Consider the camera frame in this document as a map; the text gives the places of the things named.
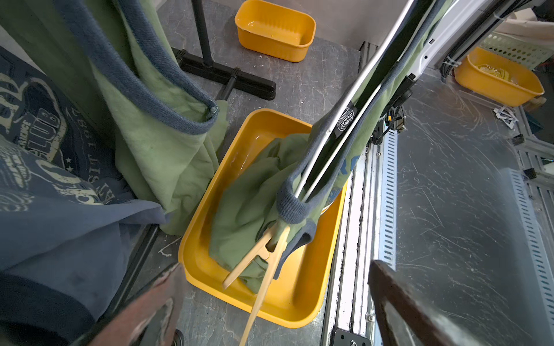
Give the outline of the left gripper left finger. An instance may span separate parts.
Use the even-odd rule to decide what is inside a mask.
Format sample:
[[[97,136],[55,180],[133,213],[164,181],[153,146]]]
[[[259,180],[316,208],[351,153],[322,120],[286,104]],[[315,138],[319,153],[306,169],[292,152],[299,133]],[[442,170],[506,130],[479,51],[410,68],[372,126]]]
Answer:
[[[83,345],[184,345],[177,322],[186,274],[180,263],[164,269],[117,312],[82,335]]]

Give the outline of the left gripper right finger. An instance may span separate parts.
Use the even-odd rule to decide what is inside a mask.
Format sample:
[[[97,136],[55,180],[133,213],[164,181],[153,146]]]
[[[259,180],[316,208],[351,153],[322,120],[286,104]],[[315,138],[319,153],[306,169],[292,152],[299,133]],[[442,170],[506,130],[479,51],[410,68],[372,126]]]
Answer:
[[[394,310],[423,345],[475,345],[476,337],[426,304],[386,262],[373,260],[368,284],[383,345],[399,345]]]

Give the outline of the green tank top printed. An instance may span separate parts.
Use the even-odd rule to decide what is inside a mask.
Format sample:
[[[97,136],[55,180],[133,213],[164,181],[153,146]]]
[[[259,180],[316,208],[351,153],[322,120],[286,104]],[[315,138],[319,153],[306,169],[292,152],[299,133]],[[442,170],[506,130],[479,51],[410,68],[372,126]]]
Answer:
[[[370,84],[371,79],[372,76],[369,83],[348,104],[354,109],[355,117],[374,91],[375,85]],[[294,197],[294,191],[301,180],[301,171],[310,161],[309,152],[323,137],[325,127],[331,119],[330,114],[317,121],[309,134],[294,133],[286,138],[273,140],[224,191],[212,221],[209,245],[210,257],[220,267],[229,271],[235,269],[271,226],[289,231],[285,257],[314,239],[321,213],[338,197],[364,152],[368,138],[374,132],[372,121],[362,115],[345,146],[310,198],[303,203]],[[354,119],[344,131],[335,127],[301,192],[302,195],[325,164],[324,157],[333,152],[334,146],[339,143],[353,121]]]

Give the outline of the white wire hanger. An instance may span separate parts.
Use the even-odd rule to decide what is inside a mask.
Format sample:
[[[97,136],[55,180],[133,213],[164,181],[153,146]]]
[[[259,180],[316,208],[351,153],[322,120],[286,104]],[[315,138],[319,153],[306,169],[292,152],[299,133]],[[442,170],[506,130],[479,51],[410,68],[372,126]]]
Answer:
[[[323,178],[323,175],[327,172],[339,152],[342,150],[342,148],[345,146],[346,141],[348,141],[349,136],[353,133],[353,130],[357,123],[360,121],[362,115],[366,112],[366,110],[369,107],[369,104],[377,97],[377,94],[379,94],[381,89],[385,88],[385,85],[383,83],[379,84],[376,89],[372,92],[372,94],[369,96],[369,99],[363,103],[362,108],[360,109],[360,113],[356,115],[354,118],[354,121],[351,124],[351,127],[346,131],[346,133],[342,136],[341,140],[338,144],[334,146],[334,150],[331,154],[324,157],[326,159],[325,164],[320,169],[317,177],[313,180],[311,186],[308,188],[308,190],[305,192],[304,195],[301,194],[303,191],[303,188],[310,177],[314,167],[316,166],[317,160],[322,156],[322,150],[324,146],[327,144],[327,140],[330,138],[330,135],[333,133],[333,130],[339,123],[340,117],[343,115],[343,111],[346,109],[346,106],[349,104],[350,101],[353,100],[356,93],[359,90],[362,90],[367,83],[369,83],[370,77],[372,76],[373,70],[376,68],[379,62],[383,59],[385,56],[385,53],[387,53],[388,49],[392,45],[393,40],[395,40],[402,31],[403,28],[405,28],[408,25],[408,22],[411,18],[412,14],[415,14],[417,10],[420,10],[422,6],[419,4],[418,1],[409,1],[402,12],[400,13],[399,18],[393,25],[392,30],[389,32],[388,36],[385,38],[382,45],[380,45],[376,51],[376,53],[371,57],[367,65],[361,70],[359,73],[359,76],[354,81],[354,83],[351,85],[349,90],[342,96],[342,98],[339,100],[338,104],[333,108],[332,113],[330,114],[331,119],[329,120],[329,124],[326,125],[325,131],[323,132],[323,137],[321,140],[317,142],[316,147],[309,152],[309,159],[306,167],[301,171],[301,180],[296,187],[296,190],[294,191],[294,197],[301,202],[305,203],[310,198],[312,192],[316,189],[317,185],[319,184],[320,180]]]

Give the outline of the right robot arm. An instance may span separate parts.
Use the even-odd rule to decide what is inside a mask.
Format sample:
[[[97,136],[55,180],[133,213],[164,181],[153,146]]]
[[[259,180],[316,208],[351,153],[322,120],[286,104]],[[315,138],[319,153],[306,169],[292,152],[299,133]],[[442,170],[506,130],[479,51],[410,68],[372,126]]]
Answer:
[[[484,1],[432,1],[424,9],[417,1],[410,17],[395,31],[395,37],[379,62],[370,84],[376,95],[369,107],[359,114],[372,121],[373,134],[367,143],[382,143],[385,131],[376,131],[382,125],[394,102],[417,82],[427,66],[439,58],[444,63],[457,63],[486,33],[500,25],[517,10],[539,6],[541,1],[489,1],[482,12]]]

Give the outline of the navy blue tank top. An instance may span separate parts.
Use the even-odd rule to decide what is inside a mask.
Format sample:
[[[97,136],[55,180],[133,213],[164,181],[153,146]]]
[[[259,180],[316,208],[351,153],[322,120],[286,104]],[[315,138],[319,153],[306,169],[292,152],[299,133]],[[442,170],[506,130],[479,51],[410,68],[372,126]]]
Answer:
[[[1,344],[69,345],[106,312],[132,240],[164,223],[53,82],[1,51]]]

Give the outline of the green tank top middle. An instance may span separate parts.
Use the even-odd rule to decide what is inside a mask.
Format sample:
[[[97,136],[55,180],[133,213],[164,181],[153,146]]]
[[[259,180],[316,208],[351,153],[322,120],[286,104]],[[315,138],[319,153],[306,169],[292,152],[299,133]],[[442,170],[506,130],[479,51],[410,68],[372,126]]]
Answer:
[[[1,26],[185,233],[219,166],[228,104],[180,69],[150,1],[3,1]]]

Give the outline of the large yellow tray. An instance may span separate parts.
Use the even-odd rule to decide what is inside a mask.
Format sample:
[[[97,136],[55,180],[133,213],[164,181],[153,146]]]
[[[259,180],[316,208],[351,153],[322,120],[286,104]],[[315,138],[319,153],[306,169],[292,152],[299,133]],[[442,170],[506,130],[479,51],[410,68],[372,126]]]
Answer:
[[[228,289],[222,287],[229,271],[209,256],[212,219],[223,191],[271,141],[310,130],[310,124],[268,108],[246,117],[180,243],[178,259],[189,283],[243,311],[251,311],[256,296],[242,281],[233,282]],[[258,317],[294,329],[306,326],[317,316],[326,297],[346,192],[343,189],[320,216],[314,240],[288,256],[280,276],[268,289]]]

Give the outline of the black clothes rack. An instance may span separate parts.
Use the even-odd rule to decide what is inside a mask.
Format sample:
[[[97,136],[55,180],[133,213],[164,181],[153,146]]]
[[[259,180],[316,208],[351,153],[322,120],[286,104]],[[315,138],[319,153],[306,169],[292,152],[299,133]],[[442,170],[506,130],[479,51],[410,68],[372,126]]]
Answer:
[[[173,53],[180,68],[185,72],[220,83],[222,88],[217,95],[218,99],[229,99],[229,96],[235,89],[264,100],[275,99],[275,82],[249,74],[239,68],[231,68],[216,63],[213,60],[203,3],[201,0],[192,0],[191,4],[202,55],[195,56],[187,52],[187,50],[174,48]],[[123,277],[123,282],[105,312],[105,317],[115,314],[124,305],[127,298],[130,297],[131,290],[160,233],[160,226],[157,224],[149,224],[141,231],[137,245],[134,247],[133,252],[131,252],[131,259]]]

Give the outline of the yellow bin outside cell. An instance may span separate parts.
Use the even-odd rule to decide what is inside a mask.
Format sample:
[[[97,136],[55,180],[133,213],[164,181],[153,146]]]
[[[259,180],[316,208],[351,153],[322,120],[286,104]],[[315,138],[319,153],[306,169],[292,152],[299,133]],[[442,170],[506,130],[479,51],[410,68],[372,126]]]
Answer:
[[[545,92],[531,70],[482,48],[464,58],[454,69],[454,78],[459,85],[512,108]]]

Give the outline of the small yellow bin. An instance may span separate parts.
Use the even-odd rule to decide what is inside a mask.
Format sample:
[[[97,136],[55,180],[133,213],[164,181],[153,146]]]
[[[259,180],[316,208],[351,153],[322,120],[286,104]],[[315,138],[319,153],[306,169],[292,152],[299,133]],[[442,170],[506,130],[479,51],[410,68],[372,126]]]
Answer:
[[[242,47],[292,63],[303,61],[317,24],[304,12],[267,1],[245,1],[235,15]]]

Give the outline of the metal base rail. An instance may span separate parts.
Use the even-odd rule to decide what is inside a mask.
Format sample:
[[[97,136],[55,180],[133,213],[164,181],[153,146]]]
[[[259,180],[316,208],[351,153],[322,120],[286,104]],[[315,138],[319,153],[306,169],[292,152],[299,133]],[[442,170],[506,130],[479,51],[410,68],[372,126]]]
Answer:
[[[320,343],[337,330],[380,345],[370,295],[372,260],[395,266],[397,132],[378,125],[381,144],[369,143],[349,177],[325,301]]]

